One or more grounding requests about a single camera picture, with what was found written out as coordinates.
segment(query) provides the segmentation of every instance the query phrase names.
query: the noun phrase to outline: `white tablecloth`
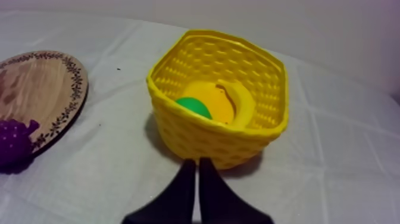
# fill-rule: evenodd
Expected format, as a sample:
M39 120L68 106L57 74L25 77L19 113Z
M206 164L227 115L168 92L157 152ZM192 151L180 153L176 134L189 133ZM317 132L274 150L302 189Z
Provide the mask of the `white tablecloth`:
M0 175L0 223L120 223L168 185L179 161L160 142L145 77L186 29L3 11L0 30L0 60L63 51L90 81L70 131L23 173ZM278 224L400 223L400 107L334 71L272 53L289 73L288 129L261 157L223 172L225 181Z

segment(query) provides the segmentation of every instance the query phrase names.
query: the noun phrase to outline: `yellow basket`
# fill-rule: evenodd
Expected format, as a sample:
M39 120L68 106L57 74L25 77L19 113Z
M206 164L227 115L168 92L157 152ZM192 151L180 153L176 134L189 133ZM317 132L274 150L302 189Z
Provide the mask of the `yellow basket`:
M256 106L247 127L233 127L178 105L190 78L240 81ZM212 30L190 30L147 77L158 130L181 158L210 157L229 169L257 155L288 124L288 76L282 62L244 39Z

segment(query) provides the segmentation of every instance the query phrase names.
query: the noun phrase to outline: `purple toy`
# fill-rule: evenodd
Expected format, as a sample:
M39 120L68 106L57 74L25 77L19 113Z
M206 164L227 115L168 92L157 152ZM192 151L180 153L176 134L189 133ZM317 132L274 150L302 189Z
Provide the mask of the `purple toy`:
M29 127L14 119L0 120L0 165L12 163L30 155L33 151L29 135L39 128L39 123L31 120Z

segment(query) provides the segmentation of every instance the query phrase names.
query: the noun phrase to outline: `round wooden board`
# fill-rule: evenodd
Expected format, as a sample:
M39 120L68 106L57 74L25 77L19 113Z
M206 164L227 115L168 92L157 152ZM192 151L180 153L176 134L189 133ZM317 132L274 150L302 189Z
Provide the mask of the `round wooden board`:
M57 51L35 51L0 63L0 120L30 120L33 154L62 135L85 103L88 73L76 58Z

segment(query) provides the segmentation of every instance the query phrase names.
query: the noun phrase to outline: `green ball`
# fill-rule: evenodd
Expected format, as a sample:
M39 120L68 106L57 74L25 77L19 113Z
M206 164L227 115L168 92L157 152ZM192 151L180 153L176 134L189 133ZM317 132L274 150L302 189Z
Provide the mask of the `green ball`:
M180 98L176 101L182 107L185 107L196 114L200 114L208 119L212 119L210 112L207 107L198 99L192 97Z

